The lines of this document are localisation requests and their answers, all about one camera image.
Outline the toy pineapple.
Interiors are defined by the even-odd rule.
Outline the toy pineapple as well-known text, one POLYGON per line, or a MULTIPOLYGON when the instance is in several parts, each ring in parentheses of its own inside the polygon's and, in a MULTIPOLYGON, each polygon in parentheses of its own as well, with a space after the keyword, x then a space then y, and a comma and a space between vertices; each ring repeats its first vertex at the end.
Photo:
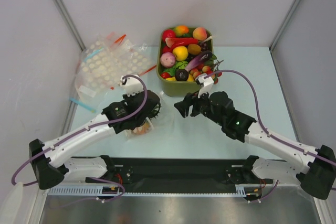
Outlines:
POLYGON ((131 130, 131 134, 136 136, 144 135, 154 130, 153 121, 157 118, 160 109, 161 105, 160 104, 156 105, 154 109, 150 112, 149 116, 146 117, 144 123, 141 126, 136 127, 134 130, 131 130))

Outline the clear dotted zip bag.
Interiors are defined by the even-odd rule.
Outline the clear dotted zip bag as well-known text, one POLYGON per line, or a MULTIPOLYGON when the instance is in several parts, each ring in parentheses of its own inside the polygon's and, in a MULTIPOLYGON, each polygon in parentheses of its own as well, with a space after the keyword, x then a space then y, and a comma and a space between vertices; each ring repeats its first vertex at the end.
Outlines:
POLYGON ((144 135, 138 135, 138 136, 132 135, 131 130, 126 130, 125 136, 128 139, 135 138, 135 137, 145 137, 145 136, 153 135, 154 133, 167 134, 172 129, 173 121, 174 121, 174 114, 169 108, 168 104, 166 103, 166 95, 164 94, 163 91, 159 91, 156 94, 160 98, 161 109, 160 109, 160 112, 157 118, 153 121, 154 130, 144 135))

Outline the dark purple toy plum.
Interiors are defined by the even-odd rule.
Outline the dark purple toy plum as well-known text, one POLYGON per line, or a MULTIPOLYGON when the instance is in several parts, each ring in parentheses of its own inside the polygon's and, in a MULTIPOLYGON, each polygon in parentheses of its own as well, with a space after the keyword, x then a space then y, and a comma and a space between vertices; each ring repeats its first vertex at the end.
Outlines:
POLYGON ((175 78, 177 81, 187 81, 189 73, 185 69, 177 69, 175 72, 175 78))

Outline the toy lychee cluster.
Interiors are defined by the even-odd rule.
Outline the toy lychee cluster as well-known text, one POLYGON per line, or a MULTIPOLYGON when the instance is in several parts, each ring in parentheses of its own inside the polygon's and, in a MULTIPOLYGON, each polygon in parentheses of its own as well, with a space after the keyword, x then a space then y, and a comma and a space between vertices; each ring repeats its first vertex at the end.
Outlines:
POLYGON ((215 71, 219 70, 219 67, 221 65, 221 63, 224 62, 223 60, 219 61, 219 60, 209 60, 205 63, 201 63, 199 64, 197 67, 193 68, 189 74, 190 76, 193 77, 194 80, 196 80, 196 78, 201 75, 201 74, 211 74, 215 71))

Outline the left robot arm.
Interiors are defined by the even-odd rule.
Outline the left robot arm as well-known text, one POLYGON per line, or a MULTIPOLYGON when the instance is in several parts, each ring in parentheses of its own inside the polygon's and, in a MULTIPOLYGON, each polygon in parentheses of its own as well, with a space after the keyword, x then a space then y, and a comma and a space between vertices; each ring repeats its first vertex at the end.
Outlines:
POLYGON ((150 90, 130 97, 123 95, 122 101, 111 103, 78 129, 54 140, 31 141, 30 164, 38 187, 50 189, 64 180, 89 180, 92 177, 112 181, 116 170, 106 157, 80 159, 74 155, 99 140, 144 127, 147 120, 158 115, 160 108, 159 96, 150 90))

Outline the pile of dotted zip bags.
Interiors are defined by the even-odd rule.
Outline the pile of dotted zip bags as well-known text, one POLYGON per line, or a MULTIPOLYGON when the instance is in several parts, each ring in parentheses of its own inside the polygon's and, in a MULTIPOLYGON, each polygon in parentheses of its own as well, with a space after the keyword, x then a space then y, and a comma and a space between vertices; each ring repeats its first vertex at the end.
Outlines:
POLYGON ((126 74, 145 74, 155 68, 147 54, 147 45, 137 46, 126 34, 112 32, 97 39, 81 53, 75 89, 79 100, 96 107, 108 93, 119 85, 126 74))

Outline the green plastic fruit bin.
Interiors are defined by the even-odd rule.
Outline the green plastic fruit bin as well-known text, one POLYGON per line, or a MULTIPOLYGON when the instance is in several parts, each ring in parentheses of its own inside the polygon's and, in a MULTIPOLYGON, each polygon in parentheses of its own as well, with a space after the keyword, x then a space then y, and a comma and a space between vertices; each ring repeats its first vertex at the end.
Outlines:
MULTIPOLYGON (((187 34, 184 34, 182 37, 176 37, 176 38, 193 38, 193 30, 196 27, 188 27, 189 28, 189 32, 187 34)), ((207 31, 207 38, 205 40, 203 40, 202 42, 208 42, 208 46, 210 47, 210 50, 213 53, 213 42, 212 42, 212 38, 211 38, 211 33, 206 29, 207 31)), ((165 42, 160 41, 160 45, 159 45, 159 52, 158 52, 158 59, 157 59, 157 65, 156 65, 156 73, 159 79, 159 82, 161 84, 162 90, 163 92, 171 97, 178 97, 178 96, 183 96, 189 92, 195 92, 197 90, 199 90, 198 85, 196 84, 195 80, 193 79, 192 76, 190 76, 189 74, 189 78, 187 79, 187 81, 166 81, 166 78, 170 78, 171 76, 166 73, 163 72, 164 69, 166 69, 166 67, 163 67, 160 63, 160 57, 163 53, 165 52, 171 52, 173 53, 173 50, 171 48, 169 48, 165 42)), ((187 61, 188 63, 194 59, 196 56, 193 56, 191 54, 188 54, 188 57, 185 61, 187 61)), ((216 56, 213 53, 213 56, 211 57, 210 60, 216 60, 216 56)))

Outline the yellow toy banana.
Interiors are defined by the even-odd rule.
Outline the yellow toy banana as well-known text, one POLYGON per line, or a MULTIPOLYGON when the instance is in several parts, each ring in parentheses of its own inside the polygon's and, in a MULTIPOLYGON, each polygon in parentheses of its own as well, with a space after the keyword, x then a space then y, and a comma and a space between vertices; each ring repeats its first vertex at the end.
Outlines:
POLYGON ((170 77, 170 78, 166 78, 165 80, 166 81, 176 81, 176 78, 175 77, 170 77))

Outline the green toy watermelon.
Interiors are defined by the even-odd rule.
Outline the green toy watermelon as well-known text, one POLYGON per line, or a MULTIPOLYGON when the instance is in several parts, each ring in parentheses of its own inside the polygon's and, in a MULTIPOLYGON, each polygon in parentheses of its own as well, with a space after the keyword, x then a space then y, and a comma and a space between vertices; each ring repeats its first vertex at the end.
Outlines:
POLYGON ((184 69, 187 66, 188 62, 187 61, 178 61, 175 64, 176 69, 184 69))

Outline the pink toy onion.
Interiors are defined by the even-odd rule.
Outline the pink toy onion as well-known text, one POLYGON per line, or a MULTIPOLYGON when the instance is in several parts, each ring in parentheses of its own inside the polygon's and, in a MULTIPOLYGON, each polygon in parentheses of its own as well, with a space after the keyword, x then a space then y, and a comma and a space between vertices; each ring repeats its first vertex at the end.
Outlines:
POLYGON ((171 52, 165 52, 160 57, 160 63, 163 67, 171 68, 176 63, 176 57, 171 52))

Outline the brown toy kiwi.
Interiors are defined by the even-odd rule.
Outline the brown toy kiwi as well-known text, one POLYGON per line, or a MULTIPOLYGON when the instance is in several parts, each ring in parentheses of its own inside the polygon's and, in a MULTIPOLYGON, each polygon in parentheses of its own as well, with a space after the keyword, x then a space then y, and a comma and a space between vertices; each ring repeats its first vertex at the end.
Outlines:
POLYGON ((198 44, 190 44, 187 47, 187 51, 189 54, 197 56, 198 54, 201 53, 202 49, 198 44))

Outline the toy watermelon slice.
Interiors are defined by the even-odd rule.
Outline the toy watermelon slice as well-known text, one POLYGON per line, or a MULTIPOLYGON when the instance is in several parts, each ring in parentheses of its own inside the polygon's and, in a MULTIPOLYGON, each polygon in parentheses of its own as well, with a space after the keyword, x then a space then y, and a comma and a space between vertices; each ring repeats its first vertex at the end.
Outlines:
POLYGON ((175 43, 179 42, 181 40, 181 38, 170 38, 170 37, 167 37, 165 39, 165 43, 166 45, 171 48, 175 43))

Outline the toy peach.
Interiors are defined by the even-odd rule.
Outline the toy peach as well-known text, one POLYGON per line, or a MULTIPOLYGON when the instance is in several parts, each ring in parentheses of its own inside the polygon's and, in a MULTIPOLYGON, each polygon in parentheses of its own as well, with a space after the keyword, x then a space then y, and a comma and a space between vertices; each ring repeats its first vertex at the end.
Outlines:
POLYGON ((192 35, 193 35, 194 39, 197 39, 199 41, 203 41, 207 38, 207 31, 204 27, 196 27, 193 30, 192 35))

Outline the red toy apple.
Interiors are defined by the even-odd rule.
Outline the red toy apple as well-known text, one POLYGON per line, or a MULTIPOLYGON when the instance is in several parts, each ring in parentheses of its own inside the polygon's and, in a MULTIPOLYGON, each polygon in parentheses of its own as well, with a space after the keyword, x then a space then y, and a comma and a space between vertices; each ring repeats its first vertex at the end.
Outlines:
POLYGON ((166 30, 163 31, 161 39, 162 39, 163 42, 165 42, 165 40, 167 38, 175 38, 175 37, 176 37, 176 34, 175 34, 174 30, 166 29, 166 30))

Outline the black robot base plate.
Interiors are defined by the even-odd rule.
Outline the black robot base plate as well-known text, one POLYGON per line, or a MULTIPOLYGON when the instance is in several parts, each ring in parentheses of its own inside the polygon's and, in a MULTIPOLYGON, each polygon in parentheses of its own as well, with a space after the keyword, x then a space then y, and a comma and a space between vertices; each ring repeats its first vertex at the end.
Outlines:
POLYGON ((271 179, 259 179, 243 171, 243 159, 110 158, 111 166, 101 180, 120 182, 126 188, 220 189, 229 185, 264 186, 271 179))

